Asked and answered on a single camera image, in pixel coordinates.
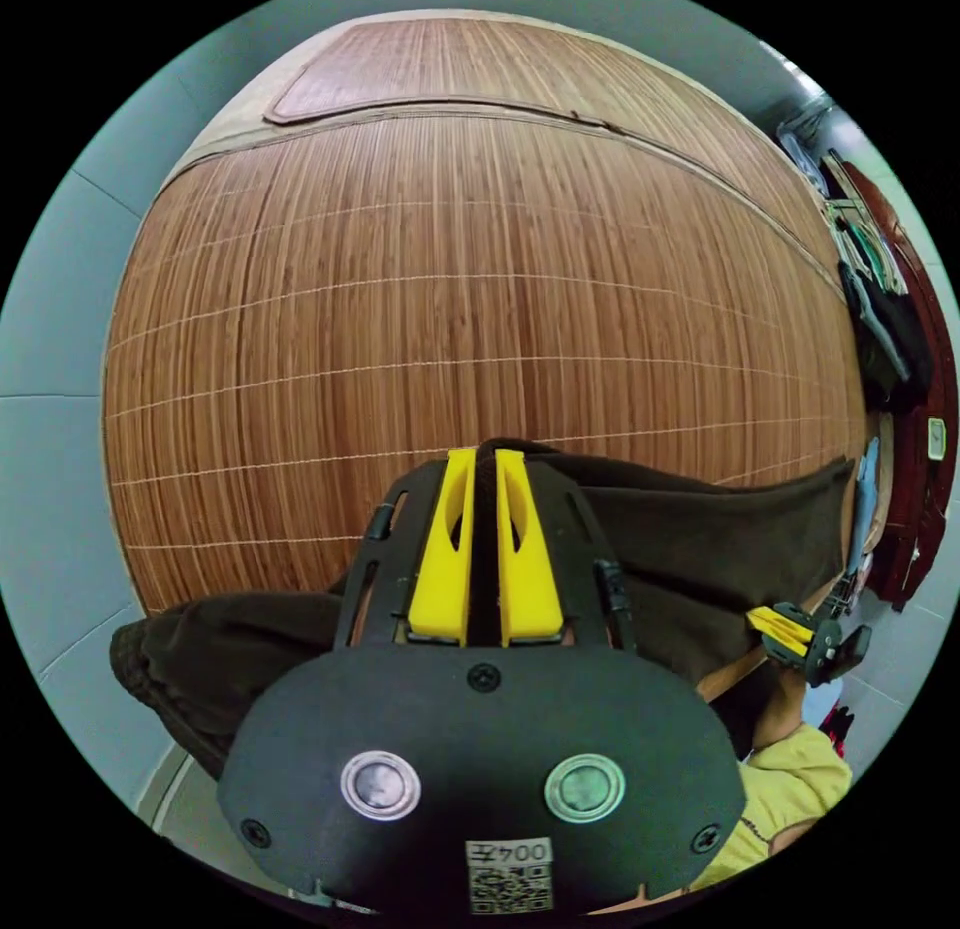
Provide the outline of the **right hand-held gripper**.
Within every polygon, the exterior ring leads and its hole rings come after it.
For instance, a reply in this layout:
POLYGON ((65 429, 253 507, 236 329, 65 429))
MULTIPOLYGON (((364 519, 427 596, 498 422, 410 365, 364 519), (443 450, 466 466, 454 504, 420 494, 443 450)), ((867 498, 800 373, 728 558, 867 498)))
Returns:
POLYGON ((765 656, 775 665, 799 670, 807 683, 836 678, 842 633, 834 620, 818 620, 789 602, 754 608, 745 619, 761 634, 765 656))

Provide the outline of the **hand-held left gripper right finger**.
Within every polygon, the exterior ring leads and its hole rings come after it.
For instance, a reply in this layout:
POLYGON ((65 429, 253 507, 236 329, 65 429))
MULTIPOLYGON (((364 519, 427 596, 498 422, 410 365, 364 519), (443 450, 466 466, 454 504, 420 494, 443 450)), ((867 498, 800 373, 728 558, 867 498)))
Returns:
POLYGON ((557 642, 563 612, 525 457, 498 449, 494 461, 501 644, 557 642))

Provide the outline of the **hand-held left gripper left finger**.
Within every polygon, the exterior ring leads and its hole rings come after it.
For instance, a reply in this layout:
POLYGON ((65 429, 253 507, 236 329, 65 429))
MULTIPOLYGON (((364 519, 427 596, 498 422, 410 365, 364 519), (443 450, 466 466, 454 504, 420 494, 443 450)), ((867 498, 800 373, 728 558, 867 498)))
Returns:
POLYGON ((407 615, 413 638, 467 636, 476 456, 448 452, 407 615))

